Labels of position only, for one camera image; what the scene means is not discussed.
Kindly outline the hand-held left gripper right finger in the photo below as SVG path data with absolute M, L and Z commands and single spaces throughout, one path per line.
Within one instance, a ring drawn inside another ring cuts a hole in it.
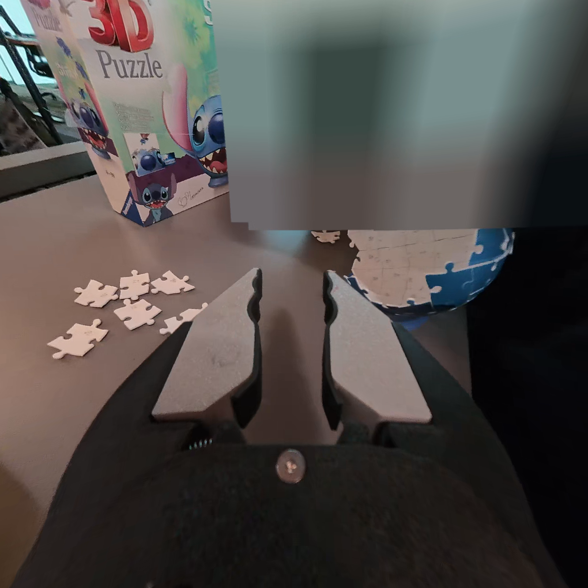
M 322 407 L 327 423 L 429 424 L 432 412 L 389 318 L 333 270 L 323 275 Z

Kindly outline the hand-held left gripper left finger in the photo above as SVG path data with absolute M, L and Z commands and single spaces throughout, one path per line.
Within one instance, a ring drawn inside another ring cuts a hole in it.
M 247 427 L 262 397 L 261 298 L 262 271 L 253 268 L 194 318 L 152 410 L 155 420 Z

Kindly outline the white puzzle pieces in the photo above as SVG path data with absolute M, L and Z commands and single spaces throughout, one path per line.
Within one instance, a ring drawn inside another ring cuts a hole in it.
M 117 286 L 91 279 L 86 286 L 75 287 L 73 292 L 76 294 L 75 304 L 92 309 L 102 309 L 109 303 L 119 303 L 113 309 L 113 314 L 126 329 L 134 331 L 140 327 L 153 326 L 162 312 L 161 308 L 145 296 L 178 296 L 195 289 L 187 275 L 179 277 L 168 270 L 161 277 L 151 280 L 149 273 L 139 273 L 134 269 L 130 275 L 122 276 Z M 53 350 L 53 359 L 63 359 L 66 356 L 84 357 L 107 335 L 108 330 L 102 326 L 102 321 L 94 319 L 87 325 L 73 324 L 65 335 L 48 342 L 47 346 Z

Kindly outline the blue white puzzle ball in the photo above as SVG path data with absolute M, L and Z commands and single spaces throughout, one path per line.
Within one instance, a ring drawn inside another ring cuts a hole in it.
M 431 315 L 467 305 L 500 273 L 513 229 L 349 230 L 357 249 L 350 273 L 372 301 Z

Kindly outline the blue plastic ball stand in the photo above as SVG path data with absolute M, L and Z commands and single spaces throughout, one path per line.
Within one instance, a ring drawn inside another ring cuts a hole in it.
M 350 273 L 349 275 L 344 275 L 343 279 L 354 289 L 356 290 L 361 296 L 366 298 L 375 308 L 377 308 L 381 313 L 387 316 L 390 321 L 395 324 L 401 325 L 409 332 L 421 327 L 424 323 L 427 322 L 431 314 L 429 310 L 432 308 L 428 304 L 424 304 L 421 310 L 424 310 L 424 313 L 416 313 L 416 306 L 408 305 L 408 307 L 400 308 L 400 313 L 397 313 L 397 308 L 392 306 L 387 306 L 379 302 L 374 302 L 369 297 L 369 293 L 367 290 L 362 289 L 359 285 L 355 275 Z

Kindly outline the colourful cardboard puzzle box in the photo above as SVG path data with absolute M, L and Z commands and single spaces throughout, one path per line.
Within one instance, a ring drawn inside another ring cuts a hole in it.
M 21 1 L 115 212 L 229 192 L 210 1 Z

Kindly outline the patterned grey cloth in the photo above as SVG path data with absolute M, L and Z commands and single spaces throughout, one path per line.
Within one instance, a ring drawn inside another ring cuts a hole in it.
M 54 144 L 42 121 L 1 78 L 1 156 L 44 149 Z

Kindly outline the black metal frame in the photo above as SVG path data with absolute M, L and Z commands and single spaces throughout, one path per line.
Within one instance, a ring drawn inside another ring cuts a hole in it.
M 1 20 L 6 23 L 11 32 L 6 32 L 1 28 L 1 46 L 4 47 L 19 75 L 21 76 L 26 89 L 36 107 L 37 116 L 43 121 L 43 126 L 52 136 L 54 145 L 62 145 L 63 140 L 55 128 L 54 117 L 52 116 L 45 97 L 56 96 L 52 92 L 40 92 L 36 82 L 33 80 L 31 71 L 33 70 L 40 76 L 52 77 L 52 71 L 40 48 L 40 42 L 33 33 L 23 33 L 8 15 L 8 12 L 1 7 Z M 22 48 L 26 54 L 28 65 L 22 59 L 18 48 Z

